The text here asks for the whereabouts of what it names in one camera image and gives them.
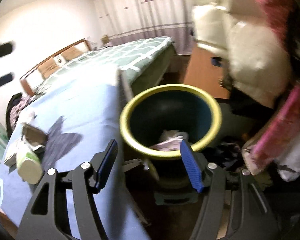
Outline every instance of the yellow rim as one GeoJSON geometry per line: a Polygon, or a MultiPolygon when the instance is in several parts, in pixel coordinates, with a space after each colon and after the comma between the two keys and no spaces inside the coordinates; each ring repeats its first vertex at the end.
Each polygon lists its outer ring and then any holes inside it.
{"type": "Polygon", "coordinates": [[[181,155],[180,151],[161,152],[150,149],[138,143],[130,132],[130,115],[133,112],[134,108],[144,99],[156,93],[168,90],[180,90],[192,93],[204,100],[210,108],[212,117],[211,127],[203,138],[201,138],[191,146],[194,151],[199,151],[205,148],[216,137],[217,133],[220,130],[222,122],[221,109],[217,101],[210,94],[197,87],[182,84],[170,84],[153,87],[143,91],[142,93],[136,95],[132,100],[130,100],[130,102],[123,109],[120,116],[120,132],[123,139],[130,147],[154,159],[178,159],[181,157],[181,155]]]}

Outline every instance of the metal bolt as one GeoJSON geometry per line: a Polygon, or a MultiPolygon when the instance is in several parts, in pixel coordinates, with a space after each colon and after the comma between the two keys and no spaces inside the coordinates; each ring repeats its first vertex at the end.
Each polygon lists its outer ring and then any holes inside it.
{"type": "Polygon", "coordinates": [[[47,172],[49,175],[53,175],[56,173],[56,170],[51,168],[51,169],[48,169],[48,172],[47,172]]]}
{"type": "Polygon", "coordinates": [[[208,163],[208,168],[214,170],[217,168],[217,165],[215,163],[208,163]]]}
{"type": "Polygon", "coordinates": [[[90,163],[82,163],[81,164],[81,168],[83,168],[83,169],[87,169],[89,167],[90,167],[90,163]]]}
{"type": "Polygon", "coordinates": [[[251,174],[250,171],[247,170],[247,169],[243,169],[241,172],[242,172],[242,174],[243,174],[244,176],[248,176],[248,175],[251,174]]]}

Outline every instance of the white wall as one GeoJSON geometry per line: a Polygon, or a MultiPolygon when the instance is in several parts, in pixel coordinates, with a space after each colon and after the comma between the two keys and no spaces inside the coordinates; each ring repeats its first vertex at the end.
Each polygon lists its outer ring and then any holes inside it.
{"type": "Polygon", "coordinates": [[[14,41],[15,49],[0,58],[0,76],[14,72],[15,79],[0,88],[0,122],[6,125],[8,102],[22,91],[26,71],[75,41],[100,36],[93,0],[38,0],[1,17],[0,43],[14,41]]]}

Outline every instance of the blue gripper pad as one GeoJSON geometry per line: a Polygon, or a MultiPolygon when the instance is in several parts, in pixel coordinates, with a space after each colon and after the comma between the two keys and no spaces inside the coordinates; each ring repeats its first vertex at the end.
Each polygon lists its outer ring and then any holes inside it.
{"type": "Polygon", "coordinates": [[[189,143],[183,140],[180,144],[180,153],[186,171],[188,173],[191,185],[198,193],[201,193],[204,189],[202,182],[202,169],[193,156],[193,151],[189,143]]]}

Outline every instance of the wooden table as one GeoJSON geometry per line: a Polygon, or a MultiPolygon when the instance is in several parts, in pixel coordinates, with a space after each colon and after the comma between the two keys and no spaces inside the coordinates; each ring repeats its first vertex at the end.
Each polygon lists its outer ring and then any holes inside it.
{"type": "Polygon", "coordinates": [[[222,68],[211,64],[211,52],[195,46],[183,83],[207,91],[214,98],[229,99],[229,91],[219,85],[222,68]]]}

